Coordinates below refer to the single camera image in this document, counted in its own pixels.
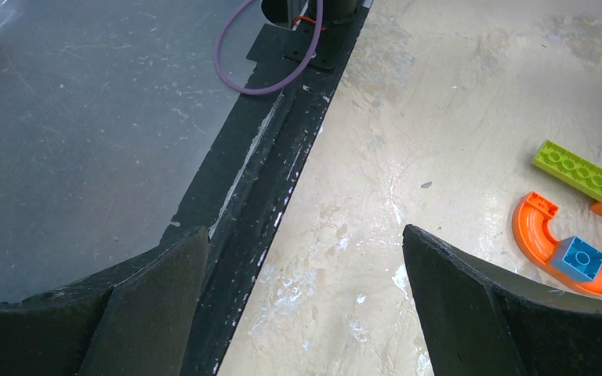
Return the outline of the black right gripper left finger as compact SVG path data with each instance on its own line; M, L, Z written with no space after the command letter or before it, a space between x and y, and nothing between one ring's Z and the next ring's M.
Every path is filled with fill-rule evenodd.
M204 227L18 303L0 303L0 375L178 375L209 252Z

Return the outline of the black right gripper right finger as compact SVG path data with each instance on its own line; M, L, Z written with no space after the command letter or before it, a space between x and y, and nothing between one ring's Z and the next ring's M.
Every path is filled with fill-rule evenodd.
M413 225L404 263L437 375L602 375L602 300L557 290Z

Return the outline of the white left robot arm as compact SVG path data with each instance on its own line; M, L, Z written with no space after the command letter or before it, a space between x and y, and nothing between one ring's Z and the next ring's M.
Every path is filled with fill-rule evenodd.
M363 3L363 0L324 0L322 21L324 24L348 21ZM280 27L291 28L297 16L317 18L316 0L262 0L259 4L263 15Z

